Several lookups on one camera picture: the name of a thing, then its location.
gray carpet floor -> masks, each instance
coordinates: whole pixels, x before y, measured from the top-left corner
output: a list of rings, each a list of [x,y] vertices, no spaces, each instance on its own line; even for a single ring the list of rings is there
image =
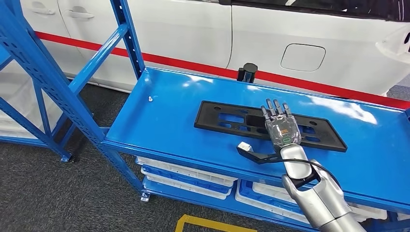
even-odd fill
[[[394,87],[388,95],[409,100],[409,93]],[[81,96],[97,123],[110,126],[127,94],[87,85]],[[66,149],[75,163],[59,162],[48,149],[0,143],[0,232],[173,232],[184,214],[259,232],[294,231],[163,197],[141,202],[79,130]],[[137,173],[135,160],[123,157]],[[210,231],[216,230],[184,227],[184,232]]]

robot finger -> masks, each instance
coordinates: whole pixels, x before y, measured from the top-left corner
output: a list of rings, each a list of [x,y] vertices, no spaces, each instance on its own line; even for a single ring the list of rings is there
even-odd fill
[[[266,103],[268,104],[268,108],[269,108],[271,116],[275,116],[276,113],[275,113],[275,110],[273,109],[273,105],[270,99],[266,99]]]
[[[286,116],[290,116],[290,115],[291,115],[291,110],[290,110],[288,104],[285,103],[285,102],[283,103],[283,109],[285,109],[285,114],[286,114]]]
[[[273,104],[275,104],[276,112],[278,113],[278,115],[283,114],[282,107],[276,99],[273,100]]]
[[[265,106],[261,106],[262,113],[264,114],[265,120],[269,120],[268,112],[266,111]]]

black plastic tray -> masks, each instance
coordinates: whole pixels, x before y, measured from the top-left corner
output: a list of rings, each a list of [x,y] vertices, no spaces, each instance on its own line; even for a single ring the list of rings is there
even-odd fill
[[[327,119],[293,115],[302,135],[302,146],[346,152],[346,144]],[[260,108],[202,101],[194,127],[270,140]]]

robotic arm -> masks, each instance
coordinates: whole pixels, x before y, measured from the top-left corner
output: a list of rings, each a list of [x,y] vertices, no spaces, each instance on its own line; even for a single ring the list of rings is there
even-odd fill
[[[349,214],[351,209],[344,200],[343,191],[330,172],[317,161],[308,161],[299,145],[301,134],[288,105],[284,103],[282,110],[277,100],[273,101],[274,106],[270,99],[266,102],[268,109],[264,106],[261,109],[276,155],[255,153],[244,142],[237,147],[239,153],[257,163],[284,162],[286,174],[282,176],[283,185],[313,228],[322,232],[365,232]],[[314,187],[299,190],[314,179],[318,181]]]

white car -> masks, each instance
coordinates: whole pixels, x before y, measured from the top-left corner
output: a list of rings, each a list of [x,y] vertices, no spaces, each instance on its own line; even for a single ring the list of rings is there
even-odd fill
[[[117,28],[109,0],[21,0],[36,31],[102,44]],[[143,53],[259,70],[373,94],[410,73],[404,0],[128,0]],[[95,51],[44,41],[68,76]],[[117,47],[125,48],[123,42]],[[146,62],[147,66],[180,70]],[[91,82],[129,92],[128,58],[110,55]],[[281,86],[264,80],[255,83]]]

